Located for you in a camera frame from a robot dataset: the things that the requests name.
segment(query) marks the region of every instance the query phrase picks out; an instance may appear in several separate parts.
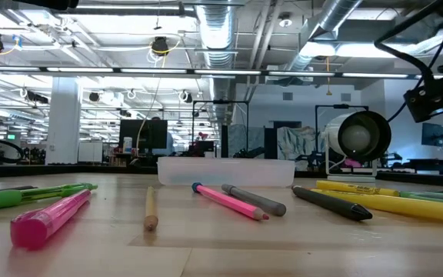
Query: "exposed ductwork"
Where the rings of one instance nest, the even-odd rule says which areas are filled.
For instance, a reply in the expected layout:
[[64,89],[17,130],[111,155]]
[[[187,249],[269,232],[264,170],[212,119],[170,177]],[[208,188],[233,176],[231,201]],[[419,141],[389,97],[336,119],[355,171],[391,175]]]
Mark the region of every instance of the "exposed ductwork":
[[[206,49],[231,48],[234,34],[234,8],[223,5],[199,5],[195,9],[199,18],[203,47]],[[208,68],[233,68],[234,56],[232,53],[206,52],[205,62]],[[232,78],[210,78],[209,88],[213,100],[235,98],[235,80]],[[214,114],[218,122],[226,122],[227,117],[231,118],[226,110],[219,106],[215,106]]]
[[305,51],[307,41],[326,32],[338,30],[361,2],[362,0],[326,0],[322,12],[316,18],[311,18],[305,23],[306,32],[304,32],[305,37],[302,38],[304,45],[285,70],[303,71],[314,58],[313,55],[309,55]]

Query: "white column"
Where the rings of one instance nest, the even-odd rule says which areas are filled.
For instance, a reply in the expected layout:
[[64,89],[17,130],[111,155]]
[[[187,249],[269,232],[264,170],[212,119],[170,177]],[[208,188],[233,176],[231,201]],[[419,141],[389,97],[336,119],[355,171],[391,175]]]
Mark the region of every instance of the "white column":
[[78,162],[82,89],[76,80],[69,77],[52,79],[46,165]]

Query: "green marker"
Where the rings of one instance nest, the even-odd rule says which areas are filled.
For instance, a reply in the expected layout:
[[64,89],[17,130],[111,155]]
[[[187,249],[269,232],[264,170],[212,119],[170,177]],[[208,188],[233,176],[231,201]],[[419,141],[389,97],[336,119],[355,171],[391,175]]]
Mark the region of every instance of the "green marker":
[[60,185],[44,189],[5,190],[0,191],[0,208],[7,208],[23,202],[30,202],[51,197],[67,197],[81,191],[82,189],[97,189],[97,185],[89,183],[78,183],[71,185]]
[[399,196],[410,199],[443,202],[443,193],[440,192],[399,192]]

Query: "pink colored pencil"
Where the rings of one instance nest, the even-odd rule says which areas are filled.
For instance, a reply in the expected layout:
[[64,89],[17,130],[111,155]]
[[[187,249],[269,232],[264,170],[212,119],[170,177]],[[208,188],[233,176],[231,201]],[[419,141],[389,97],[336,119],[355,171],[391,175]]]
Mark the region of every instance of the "pink colored pencil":
[[13,245],[27,249],[41,248],[90,199],[91,194],[89,190],[83,189],[47,208],[17,216],[10,224]]
[[253,205],[234,199],[230,196],[226,196],[212,189],[208,189],[204,187],[201,183],[192,184],[192,190],[194,192],[201,193],[203,196],[208,197],[218,204],[222,204],[223,206],[229,207],[230,209],[234,209],[235,211],[240,212],[241,214],[244,214],[251,219],[269,219],[269,216],[266,215],[260,208],[254,207]]

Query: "pencil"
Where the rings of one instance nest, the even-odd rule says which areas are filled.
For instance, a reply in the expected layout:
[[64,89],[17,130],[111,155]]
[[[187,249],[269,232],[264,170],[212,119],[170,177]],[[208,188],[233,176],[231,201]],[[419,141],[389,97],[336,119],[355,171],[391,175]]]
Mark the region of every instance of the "pencil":
[[143,226],[148,231],[155,230],[158,225],[154,194],[155,190],[153,187],[149,186],[146,190],[145,221],[143,222]]
[[238,199],[234,199],[230,196],[226,196],[221,194],[220,192],[216,192],[212,189],[208,189],[204,187],[201,183],[192,184],[192,190],[194,192],[200,193],[204,197],[207,197],[218,204],[221,204],[225,207],[229,207],[237,212],[240,212],[243,215],[246,215],[254,220],[268,220],[269,216],[266,215],[260,208],[250,205],[248,203],[242,202]]
[[256,207],[261,208],[265,212],[276,216],[283,216],[286,213],[286,206],[275,202],[271,199],[264,198],[259,195],[255,195],[250,192],[246,192],[243,189],[239,189],[234,185],[224,184],[221,189],[229,195],[236,197],[239,200],[252,204]]

